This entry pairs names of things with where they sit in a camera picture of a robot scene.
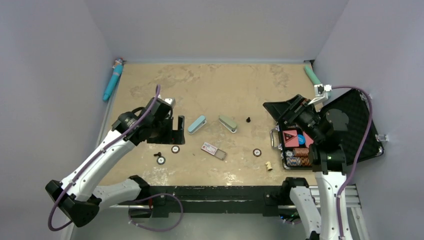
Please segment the blue stapler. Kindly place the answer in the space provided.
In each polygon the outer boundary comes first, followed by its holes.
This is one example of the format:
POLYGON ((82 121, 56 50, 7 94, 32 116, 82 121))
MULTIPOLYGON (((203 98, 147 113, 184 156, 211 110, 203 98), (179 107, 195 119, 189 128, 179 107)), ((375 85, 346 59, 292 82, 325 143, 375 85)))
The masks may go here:
POLYGON ((190 135, 193 135, 196 131, 202 128, 207 123, 207 119, 204 115, 200 115, 188 128, 187 131, 190 135))

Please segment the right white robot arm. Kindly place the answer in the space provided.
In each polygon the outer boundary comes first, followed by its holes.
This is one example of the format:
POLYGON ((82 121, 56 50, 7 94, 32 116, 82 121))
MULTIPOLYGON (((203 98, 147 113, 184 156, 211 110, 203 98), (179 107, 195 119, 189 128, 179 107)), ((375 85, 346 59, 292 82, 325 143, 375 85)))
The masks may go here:
POLYGON ((334 125, 330 115, 316 111, 312 101, 301 96, 287 101, 265 102, 263 107, 279 124, 296 125, 311 139, 308 160, 314 174, 319 205, 313 202, 304 180, 286 178, 280 196, 294 204, 308 240, 351 240, 346 206, 347 160, 340 139, 346 127, 334 125))

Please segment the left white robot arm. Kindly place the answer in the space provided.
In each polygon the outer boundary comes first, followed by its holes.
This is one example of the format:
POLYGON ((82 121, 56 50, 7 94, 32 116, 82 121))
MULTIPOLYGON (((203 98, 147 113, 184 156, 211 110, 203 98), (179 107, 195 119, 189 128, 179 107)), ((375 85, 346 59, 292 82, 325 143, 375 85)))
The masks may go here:
POLYGON ((147 106, 120 114, 99 146, 76 170, 46 185, 45 190, 54 201, 53 209, 60 209, 80 228, 110 206, 146 203, 152 192, 150 185, 138 175, 114 185, 100 186, 99 183, 120 159, 142 142, 185 144, 184 116, 178 117, 178 128, 173 129, 175 104, 173 98, 153 97, 147 106))

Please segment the green stapler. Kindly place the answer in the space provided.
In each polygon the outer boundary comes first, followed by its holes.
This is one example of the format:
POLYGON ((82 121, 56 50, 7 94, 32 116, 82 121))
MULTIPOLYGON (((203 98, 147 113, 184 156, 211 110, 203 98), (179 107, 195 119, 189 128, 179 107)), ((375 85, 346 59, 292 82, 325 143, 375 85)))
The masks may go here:
POLYGON ((226 127, 231 133, 236 133, 238 129, 237 123, 226 115, 219 115, 218 121, 226 127))

